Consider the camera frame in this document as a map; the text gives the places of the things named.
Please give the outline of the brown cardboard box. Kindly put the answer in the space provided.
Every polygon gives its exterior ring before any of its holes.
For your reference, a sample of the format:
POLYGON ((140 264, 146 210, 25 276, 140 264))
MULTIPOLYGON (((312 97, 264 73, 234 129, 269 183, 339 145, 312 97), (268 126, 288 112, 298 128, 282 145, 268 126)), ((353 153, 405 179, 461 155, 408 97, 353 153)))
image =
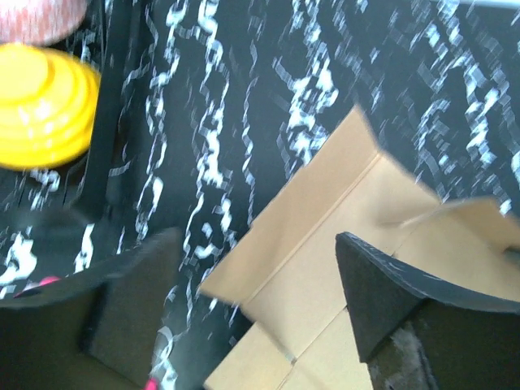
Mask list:
POLYGON ((252 322, 205 388, 375 389, 336 261, 343 232, 519 304, 518 220, 489 198, 442 202, 380 150, 354 108, 202 283, 204 294, 238 305, 252 322))

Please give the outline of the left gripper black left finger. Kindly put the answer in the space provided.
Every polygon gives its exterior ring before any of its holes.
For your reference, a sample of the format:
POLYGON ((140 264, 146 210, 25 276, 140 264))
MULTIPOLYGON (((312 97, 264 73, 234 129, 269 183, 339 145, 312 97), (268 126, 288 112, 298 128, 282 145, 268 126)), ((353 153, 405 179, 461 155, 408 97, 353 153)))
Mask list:
POLYGON ((1 302, 3 389, 143 389, 181 232, 1 302))

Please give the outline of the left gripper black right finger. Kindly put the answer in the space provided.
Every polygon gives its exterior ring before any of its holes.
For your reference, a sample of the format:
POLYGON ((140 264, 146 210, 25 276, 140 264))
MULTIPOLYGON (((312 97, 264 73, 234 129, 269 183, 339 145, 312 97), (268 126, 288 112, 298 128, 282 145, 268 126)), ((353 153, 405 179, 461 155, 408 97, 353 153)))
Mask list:
POLYGON ((519 304, 451 284, 359 237, 336 261, 375 389, 517 389, 519 304))

